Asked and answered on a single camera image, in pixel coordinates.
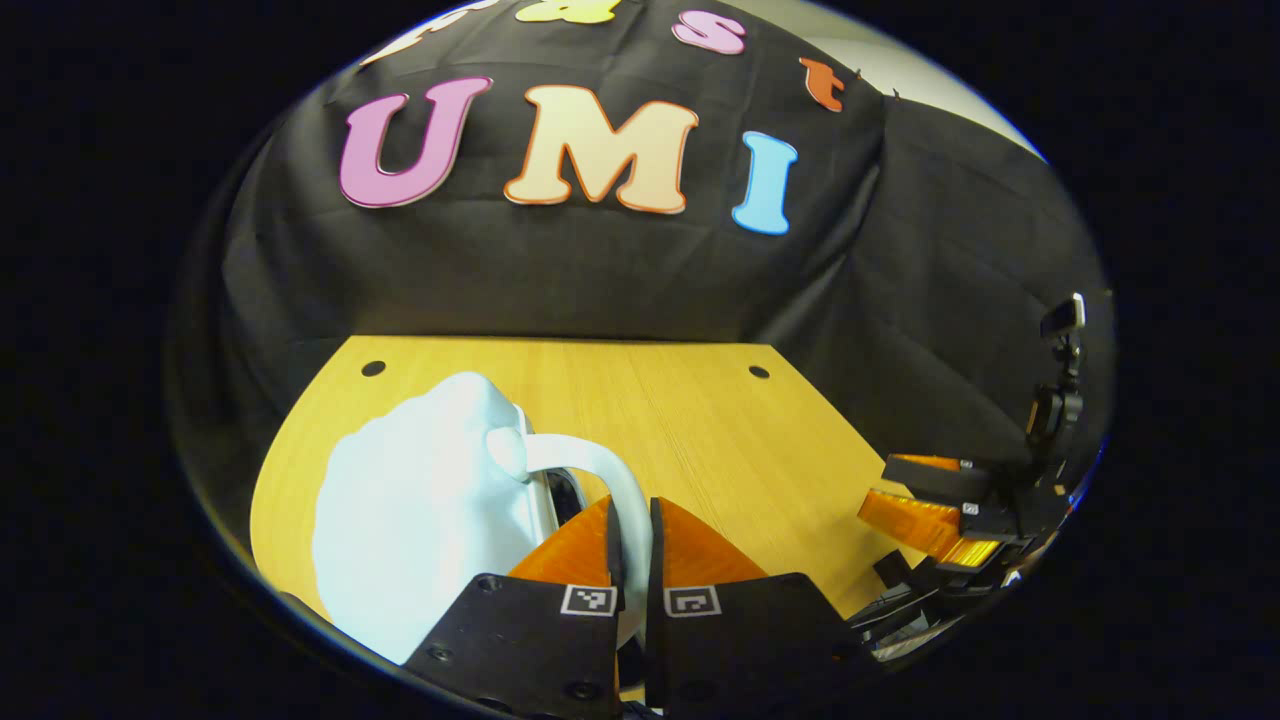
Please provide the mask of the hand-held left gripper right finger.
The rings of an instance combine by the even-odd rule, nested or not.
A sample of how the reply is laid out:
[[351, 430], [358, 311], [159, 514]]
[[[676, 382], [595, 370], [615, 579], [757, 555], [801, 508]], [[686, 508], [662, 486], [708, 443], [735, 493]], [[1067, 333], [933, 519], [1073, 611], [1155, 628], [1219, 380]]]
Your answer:
[[829, 719], [873, 656], [805, 574], [768, 575], [654, 498], [645, 701], [667, 719]]

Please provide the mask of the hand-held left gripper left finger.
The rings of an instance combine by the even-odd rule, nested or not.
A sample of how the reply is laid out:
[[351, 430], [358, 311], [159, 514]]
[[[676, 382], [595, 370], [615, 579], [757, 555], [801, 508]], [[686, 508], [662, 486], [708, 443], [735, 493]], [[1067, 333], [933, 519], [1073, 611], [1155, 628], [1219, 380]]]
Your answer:
[[467, 582], [404, 669], [513, 717], [617, 717], [621, 546], [603, 498], [509, 574]]

